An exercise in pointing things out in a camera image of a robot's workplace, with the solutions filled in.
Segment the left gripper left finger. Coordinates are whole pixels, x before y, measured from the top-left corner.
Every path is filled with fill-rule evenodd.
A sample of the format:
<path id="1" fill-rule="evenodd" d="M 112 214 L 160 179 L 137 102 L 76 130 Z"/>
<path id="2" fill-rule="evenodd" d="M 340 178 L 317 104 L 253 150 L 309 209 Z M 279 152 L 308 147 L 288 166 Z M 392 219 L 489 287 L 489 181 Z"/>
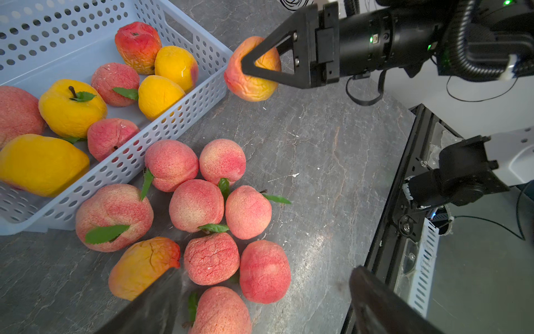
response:
<path id="1" fill-rule="evenodd" d="M 181 271 L 170 268 L 97 332 L 172 333 L 181 294 Z"/>

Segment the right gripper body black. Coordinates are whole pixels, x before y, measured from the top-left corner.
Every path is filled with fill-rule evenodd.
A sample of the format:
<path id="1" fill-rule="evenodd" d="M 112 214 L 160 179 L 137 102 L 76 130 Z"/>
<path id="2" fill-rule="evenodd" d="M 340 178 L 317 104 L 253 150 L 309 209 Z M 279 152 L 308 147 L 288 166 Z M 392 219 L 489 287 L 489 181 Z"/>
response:
<path id="1" fill-rule="evenodd" d="M 324 86 L 342 77 L 365 77 L 394 68 L 409 77 L 419 73 L 442 40 L 450 1 L 386 1 L 377 11 L 356 13 L 358 1 L 336 1 L 315 10 L 314 83 Z"/>

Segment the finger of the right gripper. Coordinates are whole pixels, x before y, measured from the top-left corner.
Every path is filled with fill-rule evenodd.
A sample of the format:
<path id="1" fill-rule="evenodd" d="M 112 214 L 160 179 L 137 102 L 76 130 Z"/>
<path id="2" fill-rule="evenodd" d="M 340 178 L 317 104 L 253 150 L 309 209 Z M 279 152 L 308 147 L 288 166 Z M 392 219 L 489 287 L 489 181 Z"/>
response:
<path id="1" fill-rule="evenodd" d="M 297 10 L 242 58 L 243 74 L 298 89 L 316 87 L 318 28 L 319 14 L 316 4 Z M 276 51 L 281 61 L 289 61 L 290 68 L 272 70 L 258 65 L 257 61 L 271 51 Z"/>

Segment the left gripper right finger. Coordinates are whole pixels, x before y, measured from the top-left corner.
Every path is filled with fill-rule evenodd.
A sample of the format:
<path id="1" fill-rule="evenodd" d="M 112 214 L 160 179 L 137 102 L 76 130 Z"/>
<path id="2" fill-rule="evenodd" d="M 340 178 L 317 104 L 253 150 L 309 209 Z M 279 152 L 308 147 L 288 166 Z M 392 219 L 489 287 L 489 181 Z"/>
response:
<path id="1" fill-rule="evenodd" d="M 363 266 L 354 268 L 349 287 L 358 333 L 441 332 Z"/>

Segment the orange pink peach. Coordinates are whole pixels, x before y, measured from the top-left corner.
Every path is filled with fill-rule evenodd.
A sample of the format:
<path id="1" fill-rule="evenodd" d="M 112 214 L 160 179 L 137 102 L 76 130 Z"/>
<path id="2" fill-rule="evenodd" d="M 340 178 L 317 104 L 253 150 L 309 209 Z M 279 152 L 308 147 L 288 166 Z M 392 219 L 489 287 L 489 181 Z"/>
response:
<path id="1" fill-rule="evenodd" d="M 111 270 L 108 287 L 112 295 L 133 301 L 170 268 L 179 268 L 181 250 L 166 237 L 132 245 Z"/>

